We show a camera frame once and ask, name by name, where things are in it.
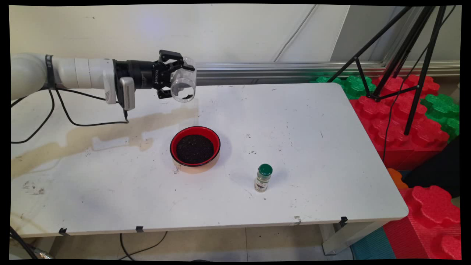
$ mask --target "tripod leg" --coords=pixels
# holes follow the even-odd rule
[[[406,52],[404,53],[402,59],[401,59],[401,62],[399,63],[399,66],[396,68],[396,70],[394,71],[394,75],[393,77],[396,78],[399,74],[399,72],[401,71],[401,68],[402,66],[404,65],[404,63],[406,62],[406,59],[407,59],[407,56],[409,55],[409,53],[411,52],[412,50],[412,47],[414,47],[414,44],[415,42],[417,41],[417,39],[419,38],[420,36],[420,33],[422,32],[422,29],[423,27],[425,27],[425,24],[427,23],[427,21],[429,20],[429,17],[430,15],[432,14],[432,12],[429,13],[429,15],[427,16],[427,18],[422,22],[422,25],[420,26],[420,28],[417,30],[416,34],[414,35],[414,37],[411,39],[411,41],[409,42],[408,46],[407,46],[407,49],[406,49]]]
[[[332,82],[337,76],[339,76],[347,67],[349,67],[354,61],[355,58],[360,57],[366,49],[368,49],[375,41],[377,41],[392,25],[394,25],[411,7],[405,7],[401,10],[391,21],[389,21],[384,28],[382,28],[367,44],[365,44],[346,64],[342,66],[330,79],[328,83]]]
[[[381,93],[381,89],[384,87],[386,82],[388,81],[389,77],[391,76],[392,71],[396,68],[396,66],[399,63],[399,60],[403,57],[407,47],[409,46],[411,40],[414,38],[415,34],[421,29],[422,23],[426,23],[426,19],[430,16],[430,13],[433,11],[435,7],[424,7],[422,12],[420,13],[419,17],[417,18],[417,21],[414,23],[412,26],[412,29],[409,31],[409,34],[407,35],[406,39],[402,43],[401,47],[399,48],[399,51],[397,54],[394,56],[392,59],[390,65],[388,68],[386,68],[386,71],[383,74],[383,77],[376,87],[376,90],[373,93],[373,96],[379,97]]]
[[[419,77],[419,83],[417,85],[417,90],[415,90],[414,100],[412,101],[411,111],[409,112],[409,118],[407,119],[406,129],[404,130],[404,135],[409,135],[412,121],[414,119],[415,110],[419,104],[420,93],[422,92],[423,83],[425,81],[425,75],[429,69],[430,60],[432,59],[433,49],[435,48],[435,43],[437,42],[437,37],[439,35],[440,26],[445,15],[445,10],[447,6],[440,6],[439,12],[437,14],[437,19],[435,20],[435,25],[433,26],[432,35],[430,37],[429,47],[427,53],[425,54],[425,59],[423,60],[422,71]]]

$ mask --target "bowl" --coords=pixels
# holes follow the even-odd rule
[[[185,162],[182,162],[178,156],[177,156],[177,144],[180,142],[180,140],[187,136],[187,135],[192,135],[192,134],[197,134],[204,136],[208,138],[213,147],[214,147],[214,154],[206,161],[203,161],[199,164],[188,164]],[[206,128],[203,126],[192,126],[188,127],[186,129],[181,130],[178,132],[172,139],[172,142],[170,142],[170,154],[172,155],[172,158],[179,164],[184,165],[184,166],[202,166],[205,165],[209,162],[211,162],[219,153],[219,150],[221,149],[221,140],[219,139],[219,136],[210,128]]]

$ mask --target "tile floor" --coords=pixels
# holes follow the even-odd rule
[[[128,253],[156,244],[164,232],[128,233]],[[350,249],[325,256],[317,225],[210,229],[168,232],[162,243],[133,255],[135,260],[302,261],[351,260]],[[56,258],[119,259],[119,234],[57,237],[50,253]]]

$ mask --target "soil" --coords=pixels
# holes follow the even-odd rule
[[[177,157],[183,163],[199,164],[210,159],[213,154],[212,142],[201,135],[187,135],[177,144]]]

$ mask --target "tripod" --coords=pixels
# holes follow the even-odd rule
[[[365,46],[363,46],[342,68],[340,68],[327,82],[330,83],[332,82],[337,76],[339,76],[345,69],[347,69],[348,66],[350,66],[353,61],[356,62],[358,71],[360,73],[361,80],[363,82],[363,85],[365,86],[365,91],[366,91],[366,96],[368,98],[372,98],[375,101],[379,102],[382,99],[392,97],[398,94],[402,94],[405,92],[413,91],[415,90],[415,95],[414,99],[412,101],[411,105],[411,110],[409,112],[409,117],[407,119],[406,123],[406,128],[404,130],[404,135],[409,135],[411,126],[412,126],[412,121],[414,119],[414,114],[415,110],[417,109],[417,105],[419,104],[419,98],[420,94],[422,92],[423,88],[423,83],[425,81],[425,76],[427,74],[427,70],[430,65],[430,60],[432,57],[433,49],[435,47],[435,43],[437,42],[437,37],[440,31],[440,27],[442,25],[442,20],[445,15],[445,9],[447,8],[446,6],[440,6],[437,18],[435,20],[435,24],[433,26],[432,34],[430,36],[430,42],[427,46],[427,53],[425,54],[425,59],[423,62],[422,66],[422,71],[420,73],[419,77],[419,82],[417,86],[413,86],[404,90],[400,90],[398,92],[394,92],[385,96],[380,97],[381,89],[383,89],[384,85],[388,81],[389,77],[391,74],[393,74],[393,77],[396,77],[402,66],[404,65],[407,56],[409,55],[410,51],[412,50],[412,47],[414,46],[415,42],[419,38],[420,33],[422,32],[422,29],[424,28],[425,24],[427,23],[427,20],[429,19],[430,15],[432,14],[435,6],[431,7],[424,7],[423,10],[421,11],[419,17],[417,18],[416,22],[412,26],[409,34],[407,35],[406,39],[404,42],[401,44],[397,54],[394,56],[394,58],[391,60],[390,65],[386,68],[384,75],[379,82],[376,90],[373,93],[370,93],[368,89],[368,85],[366,84],[366,79],[365,75],[363,74],[363,70],[361,68],[360,60],[358,57],[363,54],[366,49],[368,49],[375,41],[377,41],[391,26],[393,26],[407,11],[411,9],[411,7],[405,7],[402,9],[391,21],[389,21],[384,28],[382,28]]]

